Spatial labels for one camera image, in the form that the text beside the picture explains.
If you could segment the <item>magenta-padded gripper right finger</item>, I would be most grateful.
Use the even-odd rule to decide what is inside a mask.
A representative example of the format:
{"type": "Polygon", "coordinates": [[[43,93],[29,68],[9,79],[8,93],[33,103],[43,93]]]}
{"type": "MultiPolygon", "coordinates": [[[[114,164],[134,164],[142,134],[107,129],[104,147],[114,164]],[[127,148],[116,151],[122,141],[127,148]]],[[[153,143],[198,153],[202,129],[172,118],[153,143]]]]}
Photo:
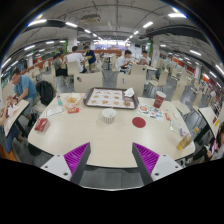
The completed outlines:
{"type": "Polygon", "coordinates": [[[169,155],[159,155],[137,143],[132,145],[132,154],[136,160],[144,185],[148,185],[182,169],[169,155]]]}

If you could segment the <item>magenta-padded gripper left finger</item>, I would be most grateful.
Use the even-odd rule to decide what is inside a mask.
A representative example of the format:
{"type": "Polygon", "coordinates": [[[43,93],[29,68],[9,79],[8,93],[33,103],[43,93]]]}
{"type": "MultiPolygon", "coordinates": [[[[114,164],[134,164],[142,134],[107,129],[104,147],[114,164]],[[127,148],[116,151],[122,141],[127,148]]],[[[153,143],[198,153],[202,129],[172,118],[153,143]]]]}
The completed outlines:
{"type": "Polygon", "coordinates": [[[90,153],[90,143],[85,143],[64,155],[56,154],[41,168],[72,183],[79,184],[90,153]]]}

